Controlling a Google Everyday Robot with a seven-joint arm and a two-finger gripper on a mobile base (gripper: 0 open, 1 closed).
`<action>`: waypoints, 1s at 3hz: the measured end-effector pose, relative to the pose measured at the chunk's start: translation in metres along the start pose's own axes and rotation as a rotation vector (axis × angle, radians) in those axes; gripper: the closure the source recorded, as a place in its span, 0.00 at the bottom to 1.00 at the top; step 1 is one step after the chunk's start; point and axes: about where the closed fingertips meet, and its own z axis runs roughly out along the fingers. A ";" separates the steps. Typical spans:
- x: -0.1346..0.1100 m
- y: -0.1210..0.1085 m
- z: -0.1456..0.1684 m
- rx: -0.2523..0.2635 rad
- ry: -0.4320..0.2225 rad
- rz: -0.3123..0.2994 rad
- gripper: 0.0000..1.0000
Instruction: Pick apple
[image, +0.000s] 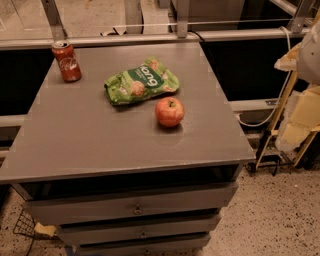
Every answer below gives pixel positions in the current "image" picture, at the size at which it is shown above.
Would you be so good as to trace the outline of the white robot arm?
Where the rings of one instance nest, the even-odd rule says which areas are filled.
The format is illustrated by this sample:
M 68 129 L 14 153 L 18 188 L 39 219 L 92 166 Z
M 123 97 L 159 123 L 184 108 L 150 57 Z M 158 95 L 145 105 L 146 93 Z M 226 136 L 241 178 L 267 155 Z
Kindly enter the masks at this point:
M 320 20 L 304 36 L 297 57 L 298 77 L 311 84 L 320 84 Z

